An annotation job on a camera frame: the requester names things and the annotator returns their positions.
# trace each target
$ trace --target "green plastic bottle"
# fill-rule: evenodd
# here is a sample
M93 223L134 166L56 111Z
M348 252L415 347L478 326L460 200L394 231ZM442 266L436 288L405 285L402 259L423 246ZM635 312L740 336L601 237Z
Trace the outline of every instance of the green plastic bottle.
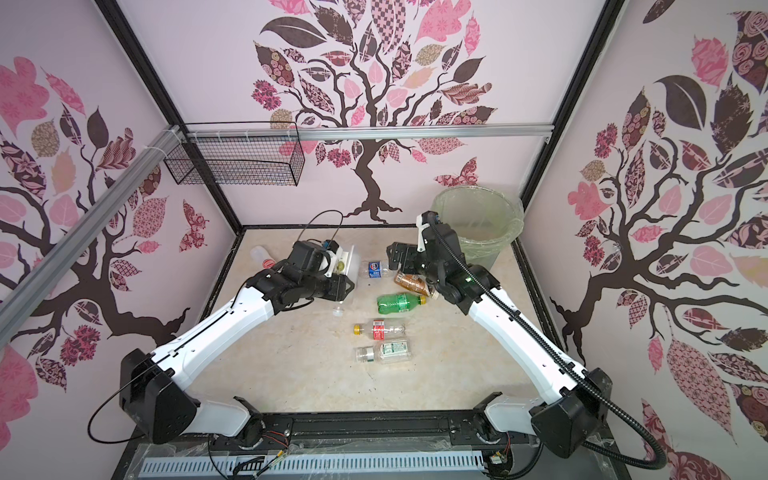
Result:
M427 297L416 295L415 293L392 293L390 295L381 295L376 302L379 304L379 313L400 313L413 310L417 305L427 303Z

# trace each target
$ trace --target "butterfly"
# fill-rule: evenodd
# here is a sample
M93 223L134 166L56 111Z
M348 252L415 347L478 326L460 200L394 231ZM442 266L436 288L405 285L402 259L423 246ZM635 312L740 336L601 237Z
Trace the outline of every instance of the butterfly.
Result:
M205 224L210 222L210 220L205 220L203 214L196 214L194 208L186 200L184 200L184 216L187 218L187 223L190 224L190 229L181 237L180 252L205 245L205 236L202 234L202 230L205 229Z
M475 175L475 170L477 169L477 157L474 157L462 167L462 172L458 177L454 177L453 175L439 175L435 177L435 181L445 187L476 185L478 183L478 176Z

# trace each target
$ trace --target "tree mural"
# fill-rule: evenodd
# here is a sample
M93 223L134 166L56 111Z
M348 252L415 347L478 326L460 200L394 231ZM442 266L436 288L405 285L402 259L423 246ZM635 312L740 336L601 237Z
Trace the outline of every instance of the tree mural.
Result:
M457 108L479 103L492 87L490 83L469 83L483 58L459 61L470 57L480 40L474 16L462 24L471 8L469 0L458 0L455 5L452 0L407 0L411 7L406 6L406 0L371 0L370 22L362 22L368 8L366 0L322 0L322 5L309 2L312 11L304 0L270 1L285 13L296 15L275 18L261 30L278 35L294 48L278 50L255 43L259 63L272 83L256 81L252 97L274 111L271 121L275 127L281 121L295 121L301 127L355 127L364 122L370 127L483 124L495 110ZM403 38L410 17L407 8L415 9L414 20L422 16L413 40ZM319 28L298 15L311 15ZM449 41L450 35L462 32L461 38ZM423 38L438 43L424 45L412 55L412 46ZM324 52L311 58L310 51L312 55ZM297 109L279 108L284 101ZM382 199L370 163L376 158L400 162L403 154L426 162L425 154L446 154L463 145L458 138L407 143L396 138L304 141L302 148L305 153L314 151L318 164L328 160L341 168L356 162L354 172L368 195L346 216L368 212L373 220L387 223L380 212L402 210ZM284 151L290 154L293 145Z
M583 256L593 271L576 310L551 301L565 320L566 345L572 337L584 359L582 330L595 304L604 294L617 298L616 308L628 309L630 328L648 319L654 371L663 368L667 343L667 367L701 412L733 436L730 390L768 441L766 390L741 385L768 382L764 368L743 356L763 348L768 333L738 325L738 316L718 320L707 310L725 304L768 315L768 307L743 298L737 288L768 287L768 257L754 251L768 246L768 214L753 214L768 202L768 180L761 179L768 164L768 136L761 136L768 131L768 104L758 118L750 103L750 95L759 105L768 99L768 15L731 15L738 32L730 65L723 42L695 39L692 61L701 84L682 74L661 78L655 83L666 92L664 108L652 107L642 90L621 135L616 124L598 133L597 159L568 194L585 221L575 236L584 241ZM716 89L715 95L706 93ZM664 320L671 338L657 326ZM684 337L710 351L700 352Z
M31 61L17 57L14 63L15 71L0 66L0 115L15 136L21 121L48 117L42 106L50 92L35 83L36 68ZM98 108L86 116L80 96L65 81L51 74L46 79L61 99L61 113L32 131L29 141L36 156L19 147L19 139L13 141L5 136L7 132L0 132L0 150L10 174L4 184L15 184L0 187L0 231L16 239L0 242L0 269L21 271L15 277L0 273L0 283L11 290L53 249L60 233L66 234L94 205L97 188L114 183L108 171L127 168L136 156L130 128L110 140ZM86 135L81 130L83 122ZM76 182L81 171L87 172L87 180ZM188 309L163 324L154 317L121 311L116 299L116 291L130 292L127 277L141 273L129 257L153 253L160 246L151 239L165 217L167 197L152 197L160 180L157 167L72 265L76 283L62 280L69 286L40 303L31 317L47 317L47 322L13 336L12 341L27 335L38 337L27 358L35 357L36 373L44 381L66 390L66 368L94 358L104 326L113 336L138 333L150 336L158 345L172 340L179 330ZM187 215L191 226L205 228L204 219L195 217L194 210L191 215L193 219ZM121 243L130 237L138 240ZM65 321L80 325L68 331Z

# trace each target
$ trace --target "pink wall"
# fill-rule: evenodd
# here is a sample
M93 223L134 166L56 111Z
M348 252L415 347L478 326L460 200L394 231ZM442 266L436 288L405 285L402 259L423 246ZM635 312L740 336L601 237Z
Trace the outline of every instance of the pink wall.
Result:
M633 478L765 478L765 7L631 2L525 218L571 354L667 450Z
M0 31L7 296L165 122L92 2L4 5ZM179 187L162 166L142 184L0 351L4 477L111 474L123 446L88 439L91 413L119 386L126 353L197 320L232 239L204 187ZM126 438L133 427L113 402L94 434Z

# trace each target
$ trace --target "clear plastic bottle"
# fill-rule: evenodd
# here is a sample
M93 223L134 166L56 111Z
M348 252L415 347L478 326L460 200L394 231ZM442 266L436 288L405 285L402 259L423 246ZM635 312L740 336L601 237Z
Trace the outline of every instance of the clear plastic bottle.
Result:
M374 340L389 340L404 336L406 328L401 323L391 323L384 320L371 320L368 323L356 323L355 335L365 334Z
M381 295L376 299L376 302L379 304L379 313L386 315L387 313L401 313L413 310L418 305L427 303L427 297L410 292L391 293L389 295Z

